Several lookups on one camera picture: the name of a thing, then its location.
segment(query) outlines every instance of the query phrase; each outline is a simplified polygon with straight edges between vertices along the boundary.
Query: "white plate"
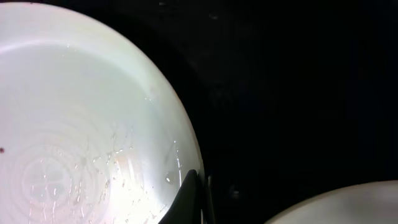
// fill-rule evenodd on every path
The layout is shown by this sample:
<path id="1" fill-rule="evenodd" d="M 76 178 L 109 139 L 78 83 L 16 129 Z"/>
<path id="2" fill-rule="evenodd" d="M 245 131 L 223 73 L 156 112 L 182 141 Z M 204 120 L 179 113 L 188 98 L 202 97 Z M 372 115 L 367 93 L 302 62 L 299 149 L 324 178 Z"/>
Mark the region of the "white plate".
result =
<path id="1" fill-rule="evenodd" d="M 398 223 L 398 181 L 334 190 L 295 205 L 266 224 L 376 223 Z"/>
<path id="2" fill-rule="evenodd" d="M 76 12 L 0 4 L 0 106 L 0 224 L 157 223 L 203 172 L 161 72 Z"/>

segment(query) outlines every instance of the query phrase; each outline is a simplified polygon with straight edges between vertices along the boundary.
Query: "plate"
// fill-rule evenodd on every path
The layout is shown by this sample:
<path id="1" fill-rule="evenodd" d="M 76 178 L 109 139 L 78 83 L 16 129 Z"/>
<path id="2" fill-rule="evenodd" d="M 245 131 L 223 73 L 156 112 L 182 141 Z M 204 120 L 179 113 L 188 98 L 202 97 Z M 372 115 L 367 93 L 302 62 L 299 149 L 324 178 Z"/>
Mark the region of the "plate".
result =
<path id="1" fill-rule="evenodd" d="M 77 12 L 0 4 L 0 105 L 0 224 L 157 223 L 203 177 L 163 74 Z"/>
<path id="2" fill-rule="evenodd" d="M 266 224 L 398 223 L 398 181 L 334 190 L 287 209 Z"/>

